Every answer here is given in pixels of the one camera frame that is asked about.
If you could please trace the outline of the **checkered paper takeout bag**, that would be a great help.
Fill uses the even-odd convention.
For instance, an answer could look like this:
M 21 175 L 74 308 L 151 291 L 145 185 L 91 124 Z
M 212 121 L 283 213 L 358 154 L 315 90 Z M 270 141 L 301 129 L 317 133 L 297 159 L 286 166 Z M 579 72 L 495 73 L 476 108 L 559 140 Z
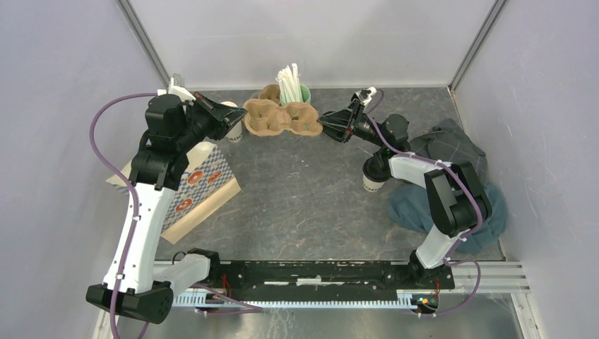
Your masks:
M 176 244 L 240 191 L 240 185 L 219 147 L 208 141 L 187 153 L 189 165 L 167 209 L 161 237 Z

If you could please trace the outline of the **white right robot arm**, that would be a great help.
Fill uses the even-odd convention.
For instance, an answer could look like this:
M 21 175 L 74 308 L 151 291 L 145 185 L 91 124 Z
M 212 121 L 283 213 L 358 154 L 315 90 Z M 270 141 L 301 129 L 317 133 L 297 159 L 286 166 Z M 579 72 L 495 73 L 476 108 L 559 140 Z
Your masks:
M 353 136 L 379 147 L 362 166 L 364 187 L 380 188 L 399 179 L 425 189 L 432 228 L 410 256 L 408 279 L 417 288 L 436 280 L 436 268 L 449 262 L 451 253 L 466 240 L 468 231 L 481 226 L 492 214 L 483 185 L 469 162 L 431 160 L 409 150 L 408 120 L 391 114 L 379 123 L 354 99 L 340 111 L 319 117 L 324 133 L 339 143 Z

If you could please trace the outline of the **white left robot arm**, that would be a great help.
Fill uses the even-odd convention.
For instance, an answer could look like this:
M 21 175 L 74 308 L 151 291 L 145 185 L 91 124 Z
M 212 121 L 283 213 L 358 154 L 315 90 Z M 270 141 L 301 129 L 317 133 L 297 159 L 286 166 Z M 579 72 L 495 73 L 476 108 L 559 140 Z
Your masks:
M 245 115 L 240 107 L 204 96 L 149 94 L 147 129 L 131 170 L 123 176 L 129 192 L 126 219 L 114 258 L 103 281 L 91 285 L 86 301 L 109 315 L 162 323 L 174 299 L 195 283 L 215 287 L 222 278 L 219 255 L 192 249 L 162 275 L 154 274 L 162 226 L 188 167 L 188 152 L 201 141 L 225 135 Z

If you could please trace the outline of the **brown cup carrier tray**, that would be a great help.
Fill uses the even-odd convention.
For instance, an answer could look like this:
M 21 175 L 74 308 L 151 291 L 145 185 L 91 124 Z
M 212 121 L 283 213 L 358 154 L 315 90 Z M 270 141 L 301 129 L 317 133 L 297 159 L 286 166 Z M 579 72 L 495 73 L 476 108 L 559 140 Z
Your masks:
M 247 111 L 244 125 L 255 136 L 278 136 L 289 131 L 298 136 L 315 137 L 324 129 L 318 121 L 318 112 L 308 103 L 279 106 L 267 99 L 250 99 L 242 107 Z

